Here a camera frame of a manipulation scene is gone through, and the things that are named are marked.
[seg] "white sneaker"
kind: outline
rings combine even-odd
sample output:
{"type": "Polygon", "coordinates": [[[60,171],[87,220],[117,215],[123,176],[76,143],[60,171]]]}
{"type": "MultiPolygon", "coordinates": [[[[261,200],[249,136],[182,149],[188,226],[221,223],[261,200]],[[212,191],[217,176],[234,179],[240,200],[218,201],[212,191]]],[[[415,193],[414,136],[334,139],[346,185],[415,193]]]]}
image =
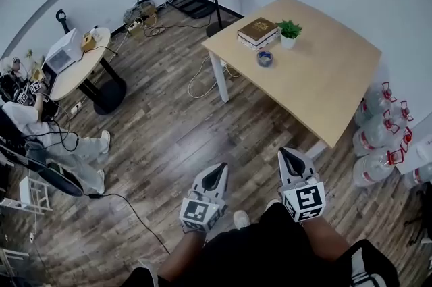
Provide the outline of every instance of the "white sneaker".
{"type": "Polygon", "coordinates": [[[268,208],[270,208],[275,203],[282,203],[282,202],[279,199],[272,199],[271,201],[269,201],[267,203],[267,206],[265,207],[264,212],[266,212],[268,210],[268,208]]]}
{"type": "Polygon", "coordinates": [[[99,171],[97,171],[98,175],[101,176],[102,178],[102,190],[96,190],[97,193],[99,194],[104,194],[105,193],[105,172],[103,171],[103,169],[100,169],[99,171]]]}
{"type": "Polygon", "coordinates": [[[111,143],[111,135],[109,134],[108,131],[103,130],[103,131],[102,131],[101,138],[103,138],[103,139],[105,139],[106,141],[108,141],[108,147],[102,151],[102,154],[107,154],[108,151],[109,151],[109,143],[111,143]]]}
{"type": "Polygon", "coordinates": [[[237,210],[233,216],[234,225],[239,230],[240,228],[247,227],[250,225],[248,214],[243,210],[237,210]]]}

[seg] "microwave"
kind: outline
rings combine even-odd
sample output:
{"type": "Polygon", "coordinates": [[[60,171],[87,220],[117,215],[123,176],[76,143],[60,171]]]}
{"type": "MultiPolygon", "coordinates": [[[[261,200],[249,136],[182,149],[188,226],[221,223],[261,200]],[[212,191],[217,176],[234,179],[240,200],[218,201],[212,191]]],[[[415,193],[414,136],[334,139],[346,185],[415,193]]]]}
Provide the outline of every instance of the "microwave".
{"type": "Polygon", "coordinates": [[[59,39],[50,49],[45,63],[56,73],[60,73],[76,61],[80,61],[82,35],[74,28],[59,39]]]}

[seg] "potted plant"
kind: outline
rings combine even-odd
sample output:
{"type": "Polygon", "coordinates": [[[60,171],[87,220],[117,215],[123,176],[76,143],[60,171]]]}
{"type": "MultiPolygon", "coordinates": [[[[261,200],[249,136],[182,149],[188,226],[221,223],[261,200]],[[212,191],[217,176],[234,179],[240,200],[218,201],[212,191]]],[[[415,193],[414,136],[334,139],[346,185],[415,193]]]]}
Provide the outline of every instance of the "potted plant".
{"type": "Polygon", "coordinates": [[[296,42],[296,38],[300,35],[302,27],[294,24],[291,20],[282,20],[282,23],[276,23],[281,28],[281,42],[282,47],[291,49],[296,42]]]}

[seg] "white pants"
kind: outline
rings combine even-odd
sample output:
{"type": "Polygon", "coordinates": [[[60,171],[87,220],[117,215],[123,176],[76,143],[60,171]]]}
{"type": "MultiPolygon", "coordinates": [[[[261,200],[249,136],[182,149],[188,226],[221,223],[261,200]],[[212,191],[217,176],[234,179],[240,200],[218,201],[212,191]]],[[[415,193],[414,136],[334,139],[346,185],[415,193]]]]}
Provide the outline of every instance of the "white pants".
{"type": "MultiPolygon", "coordinates": [[[[52,132],[59,131],[56,126],[51,126],[50,129],[52,132]]],[[[103,179],[88,162],[94,161],[108,147],[108,142],[103,138],[79,137],[78,146],[76,146],[76,135],[68,134],[64,129],[62,131],[64,132],[62,134],[63,143],[67,149],[61,143],[60,134],[52,133],[51,144],[54,145],[47,148],[49,157],[73,173],[89,187],[102,193],[104,190],[103,179]]]]}

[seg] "wooden floor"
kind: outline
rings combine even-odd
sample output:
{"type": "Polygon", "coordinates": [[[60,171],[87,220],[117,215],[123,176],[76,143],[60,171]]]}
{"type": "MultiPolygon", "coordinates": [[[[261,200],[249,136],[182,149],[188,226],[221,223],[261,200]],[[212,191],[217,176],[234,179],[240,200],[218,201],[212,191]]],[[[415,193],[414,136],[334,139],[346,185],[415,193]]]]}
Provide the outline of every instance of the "wooden floor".
{"type": "MultiPolygon", "coordinates": [[[[170,8],[161,12],[158,22],[206,23],[207,18],[191,20],[170,8]]],[[[127,197],[170,250],[182,237],[178,222],[182,198],[201,170],[222,161],[230,168],[229,213],[217,224],[214,236],[233,227],[234,211],[244,209],[257,220],[267,202],[277,196],[276,155],[280,146],[305,151],[316,141],[243,77],[226,75],[231,98],[226,104],[217,88],[202,99],[189,97],[188,83],[207,56],[200,45],[205,38],[205,29],[175,27],[153,38],[141,33],[127,39],[120,56],[111,63],[128,84],[123,104],[115,113],[99,116],[91,101],[85,100],[71,124],[81,136],[98,136],[103,129],[111,132],[111,154],[102,165],[107,193],[127,197]]],[[[122,39],[119,34],[112,47],[117,48],[122,39]]],[[[107,79],[104,74],[99,83],[107,79]]],[[[214,81],[207,60],[192,92],[202,94],[214,81]]],[[[61,104],[69,111],[80,99],[83,95],[77,90],[61,104]]],[[[397,267],[402,286],[419,286],[427,273],[430,245],[407,247],[419,227],[403,226],[416,216],[419,200],[415,191],[404,188],[395,172],[369,189],[352,185],[354,130],[351,124],[337,146],[316,160],[327,193],[325,218],[349,242],[368,238],[381,249],[397,267]]],[[[18,196],[18,182],[24,173],[17,170],[13,174],[11,197],[18,196]]],[[[119,197],[77,199],[51,188],[51,201],[54,212],[38,218],[35,242],[55,279],[52,285],[119,286],[138,259],[159,263],[166,257],[119,197]]],[[[19,273],[49,282],[35,245],[28,240],[33,215],[8,209],[3,213],[2,230],[9,241],[2,236],[1,246],[27,251],[31,256],[19,266],[19,273]]]]}

